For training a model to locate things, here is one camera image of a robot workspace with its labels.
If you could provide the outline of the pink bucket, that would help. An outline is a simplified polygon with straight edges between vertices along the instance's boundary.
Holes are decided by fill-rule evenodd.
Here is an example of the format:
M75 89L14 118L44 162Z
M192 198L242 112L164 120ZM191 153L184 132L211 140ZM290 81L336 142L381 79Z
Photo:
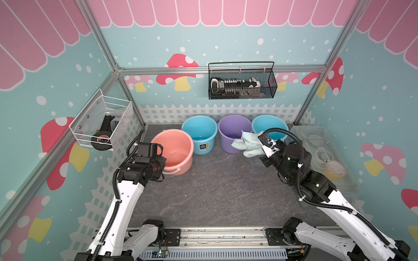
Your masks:
M164 130L151 142L163 147L162 156L166 159L164 175L183 175L191 168L194 143L186 132L179 129Z

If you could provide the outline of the white power strip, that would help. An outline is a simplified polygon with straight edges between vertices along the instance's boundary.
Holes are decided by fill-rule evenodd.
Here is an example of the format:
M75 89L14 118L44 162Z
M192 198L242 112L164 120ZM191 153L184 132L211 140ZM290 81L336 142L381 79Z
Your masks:
M216 96L250 95L256 89L260 90L261 83L254 77L248 81L244 79L212 78L209 93Z

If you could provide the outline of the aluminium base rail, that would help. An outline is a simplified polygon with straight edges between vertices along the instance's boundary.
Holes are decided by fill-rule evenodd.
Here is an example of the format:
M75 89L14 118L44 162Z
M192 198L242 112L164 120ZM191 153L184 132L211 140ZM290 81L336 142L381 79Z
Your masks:
M99 253L101 261L348 261L353 240L337 227L302 224L300 235L281 228L183 227L156 225L111 232Z

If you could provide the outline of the black tape dispenser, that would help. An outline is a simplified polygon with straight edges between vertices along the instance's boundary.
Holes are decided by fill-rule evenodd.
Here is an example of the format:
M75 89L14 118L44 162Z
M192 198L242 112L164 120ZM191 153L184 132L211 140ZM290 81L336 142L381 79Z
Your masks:
M100 128L96 130L91 138L91 145L98 151L107 151L112 148L111 136L115 131L118 120L113 115L105 115Z

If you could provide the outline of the teal bucket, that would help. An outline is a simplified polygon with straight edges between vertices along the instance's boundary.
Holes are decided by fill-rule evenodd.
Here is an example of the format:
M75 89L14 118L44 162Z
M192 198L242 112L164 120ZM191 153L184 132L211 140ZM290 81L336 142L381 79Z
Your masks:
M259 134L262 131L266 131L270 128L281 128L288 131L287 124L280 118L273 116L273 115L260 115L257 116L252 122L251 127L253 133ZM269 136L274 140L282 140L284 141L287 138L286 134L283 133L270 133Z
M198 115L187 119L181 127L193 140L194 154L205 155L214 148L218 125L211 117Z

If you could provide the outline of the light green cloth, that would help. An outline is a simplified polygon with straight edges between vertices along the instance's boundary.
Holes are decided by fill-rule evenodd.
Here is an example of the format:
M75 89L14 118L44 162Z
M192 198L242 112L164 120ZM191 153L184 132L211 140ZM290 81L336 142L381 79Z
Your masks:
M232 145L234 149L243 152L246 158L256 157L264 155L261 142L258 139L258 135L254 133L242 131L242 135L238 139L234 139Z

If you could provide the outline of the clear plastic storage box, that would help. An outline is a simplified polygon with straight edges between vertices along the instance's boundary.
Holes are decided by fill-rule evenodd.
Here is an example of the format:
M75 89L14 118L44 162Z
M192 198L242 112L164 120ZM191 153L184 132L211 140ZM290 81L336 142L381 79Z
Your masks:
M324 126L294 126L290 132L311 153L311 168L331 180L350 203L355 202L363 193L362 187L327 129Z

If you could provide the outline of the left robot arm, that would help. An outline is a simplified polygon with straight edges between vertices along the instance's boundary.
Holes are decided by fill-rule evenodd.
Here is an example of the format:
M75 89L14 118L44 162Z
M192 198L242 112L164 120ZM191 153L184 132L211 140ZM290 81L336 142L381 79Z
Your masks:
M166 159L163 146L141 142L138 134L129 144L126 159L112 176L114 198L106 217L87 251L77 261L136 261L151 244L165 240L164 223L148 220L129 239L125 238L136 203L149 182L164 181Z

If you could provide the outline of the purple bucket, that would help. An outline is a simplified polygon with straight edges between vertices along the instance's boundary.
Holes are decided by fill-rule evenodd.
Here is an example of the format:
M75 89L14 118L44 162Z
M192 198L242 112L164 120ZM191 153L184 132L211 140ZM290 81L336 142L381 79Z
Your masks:
M251 122L244 116L228 115L223 117L218 123L218 131L221 137L221 147L227 153L239 153L232 147L235 139L240 139L242 132L252 132Z

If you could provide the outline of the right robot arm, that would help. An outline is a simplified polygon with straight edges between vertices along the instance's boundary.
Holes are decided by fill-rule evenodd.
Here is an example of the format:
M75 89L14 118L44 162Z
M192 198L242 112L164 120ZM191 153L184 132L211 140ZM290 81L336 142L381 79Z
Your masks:
M343 261L406 261L410 247L382 233L356 210L325 175L310 167L311 154L293 133L270 128L257 135L265 166L274 166L278 177L291 186L300 202L318 208L346 234L324 232L296 217L287 220L279 238L288 245L319 248Z

